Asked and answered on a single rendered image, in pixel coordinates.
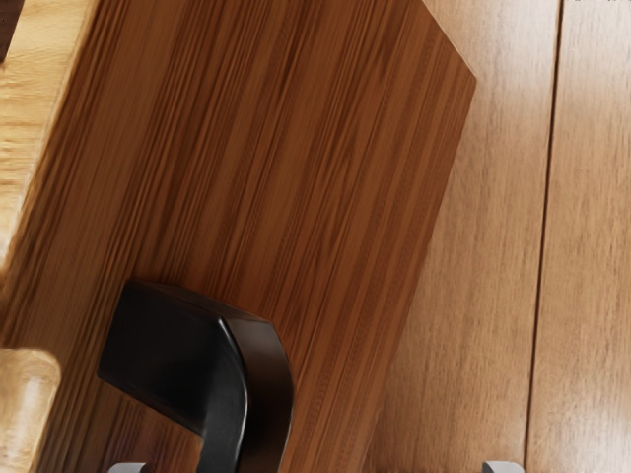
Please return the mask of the small wooden drawer cabinet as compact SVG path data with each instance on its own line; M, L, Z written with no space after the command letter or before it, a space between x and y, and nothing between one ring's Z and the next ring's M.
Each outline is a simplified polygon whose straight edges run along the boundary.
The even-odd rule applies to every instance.
M38 473L193 467L97 377L130 278L270 320L281 473L361 473L474 89L423 0L100 0L0 294L0 344L62 370Z

